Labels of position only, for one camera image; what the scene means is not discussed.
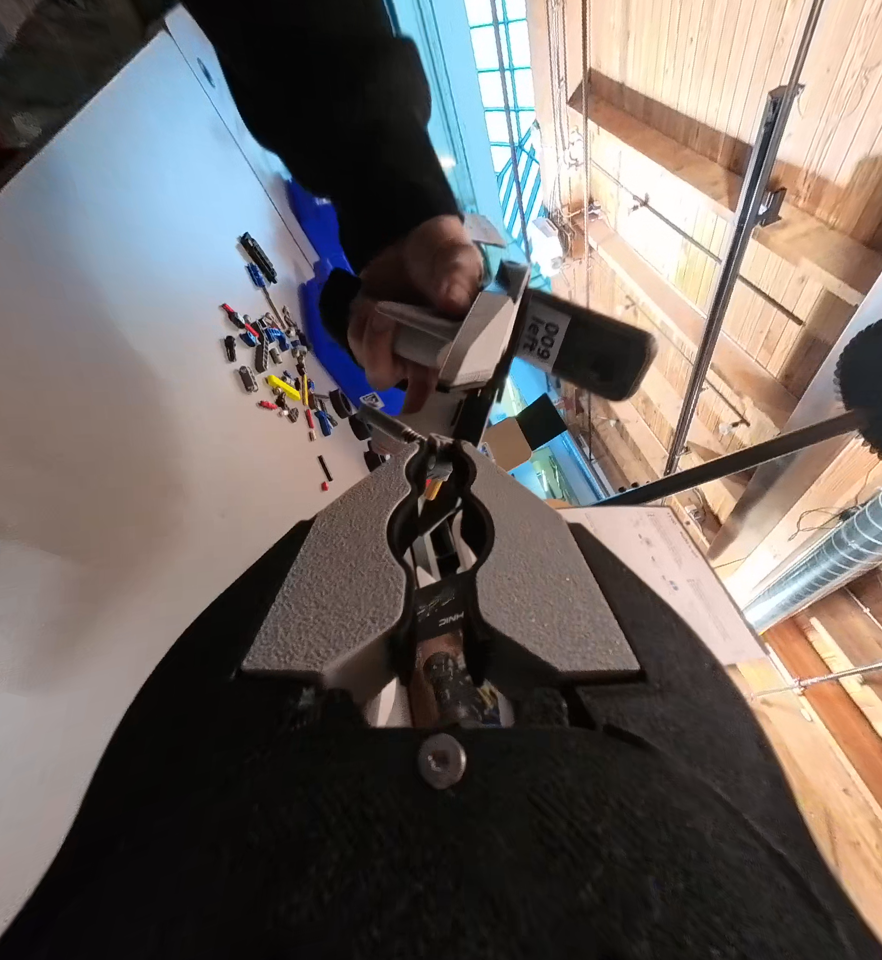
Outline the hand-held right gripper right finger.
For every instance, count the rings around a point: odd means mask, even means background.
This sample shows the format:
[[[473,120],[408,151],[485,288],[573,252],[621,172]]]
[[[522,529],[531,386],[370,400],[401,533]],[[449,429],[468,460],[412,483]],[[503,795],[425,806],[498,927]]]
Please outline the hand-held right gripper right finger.
[[[502,692],[625,682],[641,668],[561,514],[476,447],[456,444],[466,571],[464,654]]]

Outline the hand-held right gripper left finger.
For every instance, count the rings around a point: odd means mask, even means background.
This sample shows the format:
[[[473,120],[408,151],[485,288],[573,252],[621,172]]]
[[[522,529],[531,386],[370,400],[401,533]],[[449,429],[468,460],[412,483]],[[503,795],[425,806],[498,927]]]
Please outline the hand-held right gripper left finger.
[[[317,513],[240,666],[246,678],[340,691],[367,711],[402,671],[417,576],[423,446]]]

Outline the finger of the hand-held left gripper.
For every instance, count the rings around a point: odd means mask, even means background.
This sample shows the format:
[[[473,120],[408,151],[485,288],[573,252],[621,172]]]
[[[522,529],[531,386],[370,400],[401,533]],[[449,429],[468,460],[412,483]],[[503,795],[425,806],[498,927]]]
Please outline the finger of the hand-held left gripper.
[[[511,340],[530,275],[528,263],[502,261],[467,316],[450,326],[438,352],[440,392],[476,389],[492,379]]]
[[[417,413],[417,433],[479,445],[502,395],[502,379],[476,389],[436,390]]]

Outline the grey toy shock absorber assembly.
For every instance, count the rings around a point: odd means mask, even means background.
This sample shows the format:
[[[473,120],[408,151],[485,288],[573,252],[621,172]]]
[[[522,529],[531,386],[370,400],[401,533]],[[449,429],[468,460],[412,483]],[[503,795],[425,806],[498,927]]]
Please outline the grey toy shock absorber assembly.
[[[452,472],[447,448],[449,438],[425,433],[396,416],[368,403],[357,414],[371,433],[372,450],[385,461],[399,457],[404,449],[416,445],[426,455],[424,497],[433,500]]]

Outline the person's left forearm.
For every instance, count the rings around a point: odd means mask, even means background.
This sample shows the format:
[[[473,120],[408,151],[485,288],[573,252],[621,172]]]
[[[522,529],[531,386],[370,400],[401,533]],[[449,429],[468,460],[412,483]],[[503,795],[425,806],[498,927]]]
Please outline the person's left forearm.
[[[334,208],[359,272],[414,230],[462,216],[429,137],[418,48],[380,1],[193,1],[241,119]]]

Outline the toy set box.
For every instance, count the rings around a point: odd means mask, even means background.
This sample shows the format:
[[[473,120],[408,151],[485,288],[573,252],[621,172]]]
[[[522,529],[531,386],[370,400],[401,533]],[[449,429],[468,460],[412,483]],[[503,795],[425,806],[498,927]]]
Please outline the toy set box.
[[[417,577],[414,665],[405,687],[415,727],[461,723],[503,728],[514,724],[510,702],[488,680],[474,678],[467,660],[464,579],[475,562],[460,537],[460,516],[444,520],[411,550]]]

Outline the person's left hand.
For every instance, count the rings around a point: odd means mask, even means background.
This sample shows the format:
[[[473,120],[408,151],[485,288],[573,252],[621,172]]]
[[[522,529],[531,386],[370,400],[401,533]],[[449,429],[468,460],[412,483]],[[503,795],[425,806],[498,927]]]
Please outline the person's left hand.
[[[438,372],[394,353],[396,324],[380,302],[422,304],[464,318],[481,288],[484,263],[458,214],[423,222],[360,273],[347,337],[350,352],[377,391],[407,384],[403,412],[415,414],[435,392]]]

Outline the beige and black panel stand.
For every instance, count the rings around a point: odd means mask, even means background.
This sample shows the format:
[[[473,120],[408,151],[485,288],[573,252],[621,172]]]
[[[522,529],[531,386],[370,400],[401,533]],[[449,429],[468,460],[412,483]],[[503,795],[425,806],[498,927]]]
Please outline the beige and black panel stand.
[[[532,455],[567,431],[550,394],[544,392],[518,414],[490,423],[479,450],[505,472],[527,463]]]

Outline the blue bin with square tag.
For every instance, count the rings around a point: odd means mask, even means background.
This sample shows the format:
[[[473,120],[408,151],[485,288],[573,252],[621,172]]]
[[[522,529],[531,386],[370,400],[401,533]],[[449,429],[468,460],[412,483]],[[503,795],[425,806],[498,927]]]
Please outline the blue bin with square tag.
[[[314,277],[300,286],[303,332],[321,365],[353,403],[374,398],[392,416],[400,414],[404,390],[374,390],[348,347],[351,305],[361,281],[342,252],[319,258]]]

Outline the pile of loose toy bricks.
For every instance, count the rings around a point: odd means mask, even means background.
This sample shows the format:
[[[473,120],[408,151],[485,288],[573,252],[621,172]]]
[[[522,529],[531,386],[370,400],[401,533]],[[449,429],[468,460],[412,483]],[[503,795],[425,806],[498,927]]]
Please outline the pile of loose toy bricks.
[[[293,270],[283,267],[249,231],[237,237],[235,246],[247,277],[246,291],[254,299],[241,309],[231,300],[219,304],[222,354],[258,409],[301,432],[308,460],[317,466],[318,489],[330,494],[334,476],[322,444],[337,421],[327,411],[329,390],[315,377],[320,367],[303,318],[305,275],[298,263]]]

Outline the plain blue bin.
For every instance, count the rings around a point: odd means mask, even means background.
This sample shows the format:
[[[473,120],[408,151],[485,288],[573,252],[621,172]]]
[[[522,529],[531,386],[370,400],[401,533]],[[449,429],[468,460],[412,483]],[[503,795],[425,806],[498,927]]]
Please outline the plain blue bin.
[[[314,197],[293,179],[287,182],[286,191],[291,210],[318,257],[331,267],[352,273],[341,243],[337,214],[330,201]]]

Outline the silver ventilation duct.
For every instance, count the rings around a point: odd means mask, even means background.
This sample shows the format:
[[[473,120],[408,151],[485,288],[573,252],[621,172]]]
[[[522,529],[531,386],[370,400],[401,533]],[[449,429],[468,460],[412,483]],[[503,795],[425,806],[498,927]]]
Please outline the silver ventilation duct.
[[[882,565],[882,489],[760,592],[744,617],[757,634]]]

